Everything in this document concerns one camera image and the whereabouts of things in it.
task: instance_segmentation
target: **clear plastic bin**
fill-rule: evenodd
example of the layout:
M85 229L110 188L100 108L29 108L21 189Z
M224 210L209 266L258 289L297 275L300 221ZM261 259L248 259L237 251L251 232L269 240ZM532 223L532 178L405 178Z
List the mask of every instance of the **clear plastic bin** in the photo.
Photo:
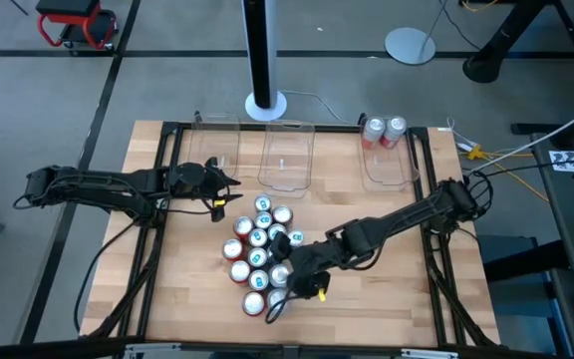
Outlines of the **clear plastic bin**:
M272 195L301 197L311 183L315 132L310 123L267 124L258 181Z
M379 117L387 120L391 117ZM368 147L363 142L363 132L368 118L360 118L360 138L358 147L360 153L363 186L366 190L386 191L402 190L407 184L420 176L418 169L411 164L410 144L406 136L401 136L392 149L386 149L380 142Z
M233 114L194 114L188 161L204 165L215 157L230 178L238 169L240 119Z

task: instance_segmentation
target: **white cable on floor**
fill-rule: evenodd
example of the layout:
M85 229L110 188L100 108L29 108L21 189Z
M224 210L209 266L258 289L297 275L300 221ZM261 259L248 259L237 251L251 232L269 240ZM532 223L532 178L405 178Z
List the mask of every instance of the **white cable on floor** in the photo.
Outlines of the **white cable on floor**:
M355 125L358 124L358 123L350 123L350 122L347 122L347 121L341 119L340 116L338 116L338 114L336 114L336 112L334 112L334 110L331 108L331 106L327 105L327 103L326 103L323 99L321 99L320 96L318 96L318 95L316 95L316 94L306 93L306 92L300 92L300 91L291 91L291 90L279 90L279 91L282 92L282 93L285 93L285 94L313 96L313 97L315 97L316 99L318 99L318 101L320 101L320 103L323 104L323 106L325 106L325 107L327 108L327 110L329 110L329 113L330 113L333 117L335 117L336 120L340 121L341 123L344 123L344 124L347 124L347 125L352 125L352 126L355 126Z
M476 172L476 171L480 171L480 170L482 170L482 169L485 169L485 168L487 168L487 167L489 167L489 166L491 166L491 165L493 165L493 164L496 164L496 163L498 163L498 162L500 162L500 161L502 161L502 160L508 158L508 157L511 156L511 155L515 155L515 154L517 154L517 153L520 152L520 151L526 150L526 149L528 149L528 148L531 147L531 146L537 145L537 144L539 144L540 142L542 142L542 141L544 141L544 140L547 140L547 139L549 139L550 137L559 134L561 131L563 131L564 129L568 128L569 126L571 126L571 125L573 125L573 124L574 124L574 119L573 119L571 122L569 122L568 124L566 124L566 125L560 127L559 129L553 131L552 133L550 133L550 134L544 136L543 138L538 139L538 140L536 140L536 141L533 141L532 143L530 143L530 144L528 144L528 145L524 145L524 146L520 147L519 149L517 149L517 150L515 150L515 151L513 151L513 152L510 152L510 153L508 153L508 154L506 154L506 155L504 155L504 156L502 156L502 157L500 157L500 158L497 158L497 159L495 159L495 160L493 160L493 161L487 162L487 163L484 164L484 165L478 166L478 167L474 168L473 170L470 170L470 171L467 172L466 174L467 174L467 175L470 175L471 173L474 173L474 172Z

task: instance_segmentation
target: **wooden table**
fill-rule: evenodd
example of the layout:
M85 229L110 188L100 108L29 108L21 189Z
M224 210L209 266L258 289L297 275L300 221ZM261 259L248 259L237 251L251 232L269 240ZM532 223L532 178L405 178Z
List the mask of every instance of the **wooden table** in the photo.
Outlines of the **wooden table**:
M123 171L151 168L162 122L136 122ZM430 129L437 178L461 178L452 133ZM191 132L183 134L180 161L186 161ZM353 218L381 216L415 202L413 186L402 191L368 192L357 161L357 134L317 133L311 185L301 199L274 198L290 205L294 224L306 242L323 240L324 231ZM242 132L237 178L244 194L227 205L226 219L208 215L168 215L164 244L149 316L148 340L221 343L310 344L353 346L435 347L431 301L420 229L390 238L378 264L368 271L333 269L327 301L294 301L274 324L251 318L241 310L248 291L233 284L228 262L221 257L223 241L232 237L232 223L253 214L264 132ZM422 149L419 148L419 161ZM428 193L427 184L424 191ZM175 200L172 207L201 210L199 201ZM111 215L105 240L129 223L123 213ZM474 231L471 223L463 228ZM132 228L101 256L86 308L82 333L97 328L125 293L139 230ZM450 242L457 291L463 305L486 335L499 342L495 317L477 243L456 231ZM137 299L129 333L136 330L141 309ZM446 334L454 342L447 303L442 299Z

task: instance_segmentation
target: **gray floor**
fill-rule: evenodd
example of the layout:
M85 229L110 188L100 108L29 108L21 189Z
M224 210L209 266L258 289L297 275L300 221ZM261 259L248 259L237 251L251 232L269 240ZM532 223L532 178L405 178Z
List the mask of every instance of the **gray floor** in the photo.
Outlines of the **gray floor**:
M0 49L49 49L36 30L36 1L23 0L31 16L0 1ZM123 27L130 1L105 0ZM448 10L478 45L510 11L494 6L471 14L451 0ZM566 1L574 21L574 2ZM426 29L436 1L281 1L278 28L283 50L383 50L389 31ZM49 27L58 34L58 27ZM434 39L440 51L471 51L444 17ZM240 3L232 0L143 0L129 50L242 50ZM515 45L519 51L572 51L559 17L546 9ZM92 121L111 59L0 58L0 344L14 342L47 250L57 207L15 211L24 176L41 166L75 165ZM500 79L481 85L461 71L461 60L408 67L389 59L294 59L278 62L281 89L317 93L347 121L361 112L401 115L414 126L445 127L446 117L486 150L527 142L513 136L514 122L565 123L574 117L574 60L510 60ZM121 168L135 120L189 120L194 110L232 112L244 121L250 91L245 59L123 59L91 168ZM288 96L285 118L333 123L315 99ZM507 166L529 164L511 160ZM542 188L536 171L520 174ZM548 205L509 177L496 177L492 210L476 224L483 234L558 237ZM530 225L520 224L527 216ZM38 340L76 337L72 307L89 260L100 246L107 215L78 208ZM502 318L511 342L515 318ZM515 345L522 348L519 335Z

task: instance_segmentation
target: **soda can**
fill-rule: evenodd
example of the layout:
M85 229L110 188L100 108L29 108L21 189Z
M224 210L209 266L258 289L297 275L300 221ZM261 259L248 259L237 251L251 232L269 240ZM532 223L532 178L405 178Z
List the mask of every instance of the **soda can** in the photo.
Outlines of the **soda can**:
M274 223L269 226L269 229L267 229L267 236L269 237L269 240L274 240L276 233L279 231L287 233L287 229L285 229L285 226L282 224Z
M234 233L240 240L246 241L252 229L254 229L254 222L248 216L238 217L234 222Z
M267 294L267 309L271 309L276 303L278 303L279 301L285 299L285 296L287 295L287 292L285 292L285 289L281 289L281 288L276 288L276 289L272 289L272 291L269 292L269 294ZM278 311L280 309L281 306L285 306L287 303L284 303L283 305L279 305L276 306L276 309L274 309L274 311Z
M238 239L227 239L223 244L223 258L229 261L241 260L245 257L243 243Z
M289 269L285 264L276 264L269 269L269 283L275 288L285 288L287 286L287 275Z
M249 278L249 272L251 268L244 260L238 260L231 263L229 267L229 278L236 284L246 284L247 278Z
M269 285L269 277L264 270L256 269L249 274L249 286L252 290L261 291Z
M406 130L407 121L400 116L395 116L387 121L387 128L385 129L383 136L380 138L380 143L386 149L392 149L398 144L398 141L405 134Z
M271 211L271 199L267 194L261 194L254 200L256 212Z
M269 228L269 226L271 225L272 221L273 218L271 217L271 214L269 214L268 211L262 211L256 214L256 221L255 221L256 226L261 229L267 230L267 228Z
M294 248L301 246L305 240L305 235L300 230L292 230L287 236L289 237L289 244Z
M260 268L267 263L267 252L263 248L254 248L247 255L249 265Z
M243 311L249 316L258 316L265 310L265 299L260 293L249 292L243 297Z
M261 247L267 244L267 232L261 228L256 228L249 232L249 244L255 247Z
M385 127L383 119L368 119L363 128L363 148L372 149L385 132Z
M294 219L294 212L287 205L279 205L272 210L272 215L276 223L280 223L285 227L291 224L292 219Z

